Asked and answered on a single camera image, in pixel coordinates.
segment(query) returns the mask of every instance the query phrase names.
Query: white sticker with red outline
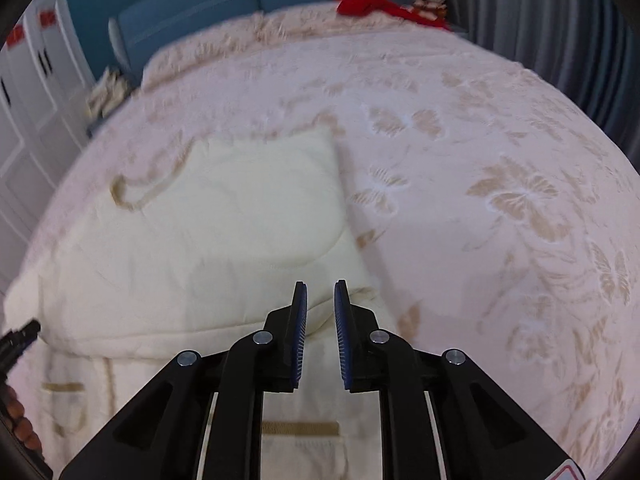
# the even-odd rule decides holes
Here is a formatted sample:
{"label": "white sticker with red outline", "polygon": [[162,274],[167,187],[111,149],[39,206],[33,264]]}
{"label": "white sticker with red outline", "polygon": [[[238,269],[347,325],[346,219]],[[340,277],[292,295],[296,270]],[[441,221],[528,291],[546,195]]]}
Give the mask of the white sticker with red outline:
{"label": "white sticker with red outline", "polygon": [[584,480],[578,466],[570,458],[562,462],[560,467],[553,471],[545,480]]}

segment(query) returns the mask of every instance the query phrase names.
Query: silver screw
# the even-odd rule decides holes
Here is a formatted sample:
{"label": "silver screw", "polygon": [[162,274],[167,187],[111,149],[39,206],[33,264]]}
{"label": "silver screw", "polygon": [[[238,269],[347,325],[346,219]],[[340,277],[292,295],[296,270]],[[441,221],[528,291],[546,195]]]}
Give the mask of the silver screw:
{"label": "silver screw", "polygon": [[384,330],[374,330],[369,334],[369,338],[373,343],[378,343],[379,345],[383,345],[387,341],[389,341],[389,334]]}
{"label": "silver screw", "polygon": [[196,352],[192,352],[191,350],[187,350],[186,352],[182,352],[178,355],[178,364],[180,366],[191,366],[198,360],[198,355]]}
{"label": "silver screw", "polygon": [[446,357],[447,361],[452,365],[461,365],[466,361],[465,353],[462,350],[449,350],[444,357]]}
{"label": "silver screw", "polygon": [[273,341],[273,334],[271,334],[271,332],[260,330],[260,332],[254,334],[254,343],[257,345],[266,345],[271,341]]}

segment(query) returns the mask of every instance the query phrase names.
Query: black door handle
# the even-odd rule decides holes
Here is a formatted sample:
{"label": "black door handle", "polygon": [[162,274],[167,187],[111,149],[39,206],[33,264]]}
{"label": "black door handle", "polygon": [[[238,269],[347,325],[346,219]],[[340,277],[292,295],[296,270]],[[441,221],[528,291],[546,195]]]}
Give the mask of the black door handle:
{"label": "black door handle", "polygon": [[38,51],[38,61],[40,62],[40,67],[42,68],[42,72],[44,73],[45,77],[49,77],[47,67],[44,66],[44,62],[42,61],[42,54],[40,54],[40,51]]}
{"label": "black door handle", "polygon": [[47,54],[47,49],[45,48],[43,50],[44,52],[44,59],[47,60],[47,66],[49,67],[49,73],[53,74],[53,67],[51,66],[51,60],[49,59],[49,54]]}
{"label": "black door handle", "polygon": [[0,85],[2,85],[2,93],[4,94],[4,98],[6,99],[6,103],[9,108],[11,108],[11,98],[9,97],[9,92],[6,91],[6,86],[4,86],[4,79],[0,77]]}

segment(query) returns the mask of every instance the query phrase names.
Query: red cloth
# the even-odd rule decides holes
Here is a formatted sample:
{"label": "red cloth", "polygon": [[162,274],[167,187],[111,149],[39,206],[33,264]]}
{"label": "red cloth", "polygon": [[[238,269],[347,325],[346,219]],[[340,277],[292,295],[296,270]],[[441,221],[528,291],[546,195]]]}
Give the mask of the red cloth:
{"label": "red cloth", "polygon": [[441,18],[435,21],[427,20],[419,14],[406,10],[390,0],[341,0],[337,12],[343,16],[367,16],[374,10],[386,12],[390,16],[402,18],[411,22],[419,23],[427,27],[443,28],[450,30],[447,22]]}

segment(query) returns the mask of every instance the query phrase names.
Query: floral bedspread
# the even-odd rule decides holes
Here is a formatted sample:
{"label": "floral bedspread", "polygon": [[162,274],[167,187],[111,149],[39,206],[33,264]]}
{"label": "floral bedspread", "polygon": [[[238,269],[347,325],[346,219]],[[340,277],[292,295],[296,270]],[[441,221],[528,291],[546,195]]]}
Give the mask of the floral bedspread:
{"label": "floral bedspread", "polygon": [[[114,176],[153,179],[191,139],[327,124],[401,335],[463,349],[595,479],[640,415],[640,177],[520,65],[440,30],[334,16],[252,16],[159,52],[68,174],[26,264]],[[56,381],[45,390],[65,395]]]}

